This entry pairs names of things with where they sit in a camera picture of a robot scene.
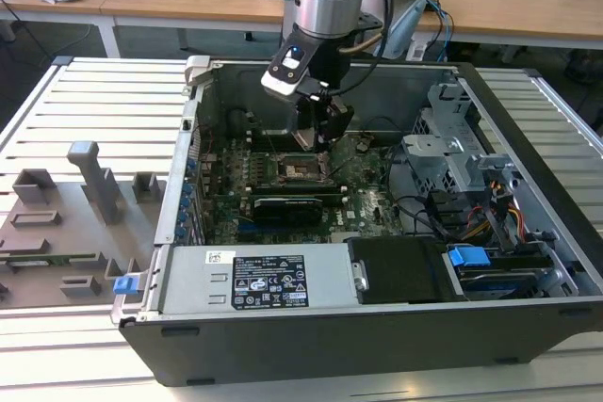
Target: desk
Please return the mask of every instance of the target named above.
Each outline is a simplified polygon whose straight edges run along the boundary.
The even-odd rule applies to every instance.
[[[456,24],[453,40],[526,46],[603,49],[600,0],[441,0]],[[438,28],[426,13],[414,36]]]
[[[104,58],[51,66],[0,135],[0,214],[12,208],[11,185],[23,168],[47,168],[56,182],[82,181],[64,157],[73,140],[97,140],[102,165],[112,167],[118,179],[131,180],[142,169],[167,177],[186,99],[180,94],[184,68],[183,60]],[[542,79],[520,70],[479,71],[603,233],[600,140],[589,137]],[[484,133],[493,139],[492,131]],[[494,140],[493,145],[500,146]],[[601,333],[574,336],[530,364],[165,388],[110,323],[109,311],[110,306],[48,309],[46,315],[0,310],[0,362],[10,363],[0,373],[0,400],[586,402],[603,397]]]
[[[120,56],[116,25],[278,32],[284,7],[283,0],[81,0],[55,6],[7,1],[26,21],[98,26],[110,57]],[[456,23],[453,40],[603,49],[600,0],[441,1]],[[0,19],[11,19],[1,6]],[[426,13],[415,45],[429,42],[437,27],[435,14]]]
[[[112,58],[120,57],[116,25],[280,32],[283,21],[283,0],[6,1],[24,21],[96,25]],[[13,17],[0,5],[3,19]]]

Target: floor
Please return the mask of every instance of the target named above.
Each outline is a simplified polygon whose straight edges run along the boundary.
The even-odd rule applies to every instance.
[[[60,55],[105,56],[98,30],[90,30],[82,24],[28,25],[33,35],[51,54],[74,41]],[[278,35],[255,33],[255,41],[248,42],[241,32],[188,31],[189,50],[178,48],[176,31],[168,28],[121,27],[119,45],[124,58],[182,58],[202,54],[211,56],[270,57],[278,48]],[[0,40],[0,129],[8,123],[29,92],[34,88],[48,60],[40,48],[22,28],[16,31],[17,40],[5,44]],[[433,58],[439,54],[434,49]],[[500,61],[499,46],[483,45],[473,53],[470,60],[479,67],[533,68],[556,89],[574,109],[589,123],[593,123],[603,109],[603,83],[583,86],[563,75],[568,51],[528,48],[520,52],[512,65]]]

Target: motherboard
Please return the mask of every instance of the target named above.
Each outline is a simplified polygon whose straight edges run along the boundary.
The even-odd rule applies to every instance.
[[[304,153],[278,137],[230,139],[205,161],[203,225],[209,245],[340,243],[402,234],[388,197],[389,146],[345,135]]]

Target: black plastic cover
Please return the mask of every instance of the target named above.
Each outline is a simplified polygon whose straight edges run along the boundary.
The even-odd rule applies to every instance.
[[[436,303],[456,296],[444,265],[446,246],[429,237],[383,236],[354,238],[350,257],[362,262],[368,290],[364,305],[381,303]]]

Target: side panel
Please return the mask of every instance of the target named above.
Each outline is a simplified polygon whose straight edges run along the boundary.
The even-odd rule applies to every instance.
[[[603,303],[187,323],[120,332],[166,386],[529,362],[600,328]]]

